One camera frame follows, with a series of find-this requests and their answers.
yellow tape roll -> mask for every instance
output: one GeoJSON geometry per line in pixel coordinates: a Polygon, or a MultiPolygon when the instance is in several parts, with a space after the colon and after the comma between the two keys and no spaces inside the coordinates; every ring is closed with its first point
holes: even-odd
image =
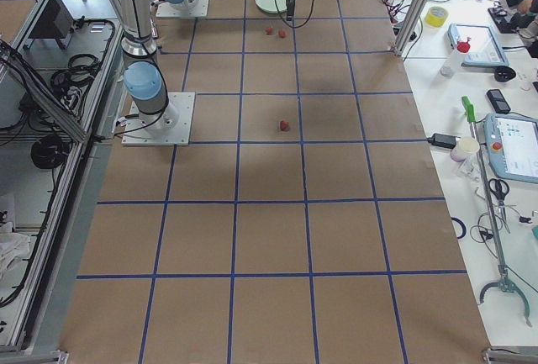
{"type": "Polygon", "coordinates": [[[424,21],[431,26],[439,28],[448,18],[448,11],[443,7],[431,7],[426,14],[424,21]]]}

white desk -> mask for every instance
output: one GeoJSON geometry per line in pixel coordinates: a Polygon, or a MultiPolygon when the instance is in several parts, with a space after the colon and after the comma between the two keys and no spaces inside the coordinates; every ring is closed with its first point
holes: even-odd
{"type": "MultiPolygon", "coordinates": [[[[531,59],[525,49],[507,52],[510,65],[518,72],[511,82],[500,84],[493,79],[493,72],[462,72],[452,79],[439,74],[445,58],[451,48],[446,35],[448,24],[491,24],[487,8],[492,7],[488,1],[454,0],[448,3],[428,3],[441,5],[449,11],[449,18],[440,28],[424,24],[424,31],[419,42],[414,46],[405,61],[405,69],[413,89],[419,114],[425,133],[434,132],[450,135],[469,135],[469,125],[463,114],[461,97],[467,95],[475,106],[477,119],[493,112],[486,91],[499,88],[503,91],[510,107],[515,112],[538,116],[538,92],[531,82],[536,79],[538,60],[531,59]]],[[[521,45],[516,34],[498,34],[503,46],[521,45]]],[[[432,147],[432,156],[438,171],[446,202],[453,217],[462,219],[471,227],[478,216],[486,211],[483,199],[475,194],[482,183],[458,174],[458,164],[453,162],[446,150],[432,147]]],[[[538,185],[509,181],[510,193],[507,204],[515,205],[521,214],[531,216],[532,210],[538,209],[538,185]]],[[[511,234],[501,231],[504,254],[509,266],[522,277],[538,287],[538,240],[531,232],[538,224],[538,217],[533,224],[520,224],[517,215],[507,211],[511,234]]],[[[493,241],[490,247],[494,250],[493,241]]],[[[475,296],[488,282],[499,280],[497,261],[490,255],[484,245],[474,242],[469,234],[460,240],[463,258],[475,296]]],[[[502,293],[498,288],[490,289],[480,313],[492,346],[536,346],[538,344],[538,294],[524,285],[515,275],[509,274],[530,303],[530,321],[533,328],[525,324],[523,304],[515,294],[502,293]]]]}

scissors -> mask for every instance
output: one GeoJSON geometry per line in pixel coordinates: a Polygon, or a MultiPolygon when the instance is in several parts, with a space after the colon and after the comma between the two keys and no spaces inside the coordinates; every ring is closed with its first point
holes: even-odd
{"type": "Polygon", "coordinates": [[[490,179],[488,181],[489,191],[497,199],[498,212],[501,214],[506,230],[510,233],[510,228],[506,221],[506,206],[504,205],[504,198],[510,192],[510,186],[502,179],[490,179]]]}

bottle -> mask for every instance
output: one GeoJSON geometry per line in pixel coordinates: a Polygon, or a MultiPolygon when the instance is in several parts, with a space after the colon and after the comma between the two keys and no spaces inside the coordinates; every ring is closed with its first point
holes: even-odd
{"type": "Polygon", "coordinates": [[[447,78],[452,78],[456,71],[461,70],[465,56],[471,49],[469,40],[471,40],[471,38],[467,38],[467,42],[462,40],[457,41],[456,48],[452,51],[451,55],[448,56],[443,67],[440,68],[441,75],[447,78]]]}

plate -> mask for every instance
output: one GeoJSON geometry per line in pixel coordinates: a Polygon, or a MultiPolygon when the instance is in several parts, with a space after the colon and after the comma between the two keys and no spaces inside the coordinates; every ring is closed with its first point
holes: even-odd
{"type": "Polygon", "coordinates": [[[275,0],[255,0],[256,5],[261,11],[264,11],[266,13],[284,13],[286,12],[286,0],[277,0],[278,4],[278,11],[277,7],[275,6],[275,0]]]}

